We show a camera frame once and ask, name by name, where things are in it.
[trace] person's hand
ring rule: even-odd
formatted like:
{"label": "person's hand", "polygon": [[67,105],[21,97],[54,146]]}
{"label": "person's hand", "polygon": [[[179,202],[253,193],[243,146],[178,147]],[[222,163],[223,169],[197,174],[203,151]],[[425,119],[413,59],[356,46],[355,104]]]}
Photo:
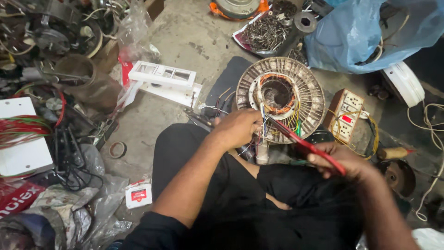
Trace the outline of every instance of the person's hand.
{"label": "person's hand", "polygon": [[[326,152],[333,157],[333,159],[342,164],[347,172],[346,177],[350,179],[362,180],[375,173],[376,168],[362,157],[356,155],[345,145],[340,145],[336,142],[324,142],[316,144],[315,147]],[[334,171],[334,167],[326,159],[310,153],[307,156],[307,160],[317,166],[317,170],[322,174],[323,178],[330,178],[332,170]]]}
{"label": "person's hand", "polygon": [[222,121],[217,119],[215,124],[209,137],[217,140],[226,151],[249,143],[253,132],[262,130],[262,115],[258,110],[242,109],[230,113]]}

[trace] red pliers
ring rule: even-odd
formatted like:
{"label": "red pliers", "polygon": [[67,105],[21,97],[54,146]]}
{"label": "red pliers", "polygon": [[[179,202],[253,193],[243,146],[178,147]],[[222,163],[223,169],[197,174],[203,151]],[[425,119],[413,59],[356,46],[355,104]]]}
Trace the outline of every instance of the red pliers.
{"label": "red pliers", "polygon": [[335,159],[333,159],[333,157],[331,157],[326,152],[321,151],[321,150],[315,148],[314,145],[309,143],[308,141],[302,140],[293,131],[291,131],[289,128],[287,128],[287,126],[283,125],[280,121],[277,121],[277,120],[273,119],[272,117],[270,117],[268,115],[266,115],[266,116],[267,116],[267,119],[270,120],[271,123],[273,123],[274,127],[279,132],[284,134],[287,138],[289,138],[290,141],[292,141],[293,143],[297,143],[298,145],[301,145],[302,147],[308,149],[313,154],[317,154],[317,155],[321,156],[322,158],[326,159],[328,162],[330,162],[330,164],[332,164],[336,168],[336,170],[342,176],[345,176],[346,171],[345,171],[345,168],[342,166],[341,163],[337,162]]}

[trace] green and red wire bundle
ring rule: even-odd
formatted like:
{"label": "green and red wire bundle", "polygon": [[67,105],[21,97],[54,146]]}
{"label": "green and red wire bundle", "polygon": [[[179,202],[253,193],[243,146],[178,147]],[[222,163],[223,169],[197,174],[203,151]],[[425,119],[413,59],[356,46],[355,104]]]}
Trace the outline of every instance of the green and red wire bundle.
{"label": "green and red wire bundle", "polygon": [[21,115],[0,119],[0,149],[51,134],[47,121],[39,116]]}

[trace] black clothing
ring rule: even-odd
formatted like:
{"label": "black clothing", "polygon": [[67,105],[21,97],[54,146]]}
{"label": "black clothing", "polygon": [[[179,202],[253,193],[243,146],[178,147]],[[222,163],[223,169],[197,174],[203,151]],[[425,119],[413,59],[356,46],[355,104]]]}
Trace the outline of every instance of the black clothing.
{"label": "black clothing", "polygon": [[[159,135],[154,201],[207,134],[193,124],[173,124]],[[191,229],[149,212],[121,249],[355,249],[362,233],[362,212],[354,187],[340,177],[324,180],[311,167],[284,164],[262,165],[255,179],[225,153]],[[265,192],[293,209],[277,208]]]}

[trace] power socket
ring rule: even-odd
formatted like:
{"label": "power socket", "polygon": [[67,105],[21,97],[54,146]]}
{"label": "power socket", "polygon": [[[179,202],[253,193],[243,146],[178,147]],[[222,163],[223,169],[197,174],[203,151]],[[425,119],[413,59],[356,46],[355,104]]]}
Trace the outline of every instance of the power socket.
{"label": "power socket", "polygon": [[330,110],[327,112],[323,125],[344,143],[349,143],[352,137],[356,121],[359,119],[359,113],[344,115],[349,112],[358,112],[362,110],[364,99],[347,89],[341,89],[334,95]]}

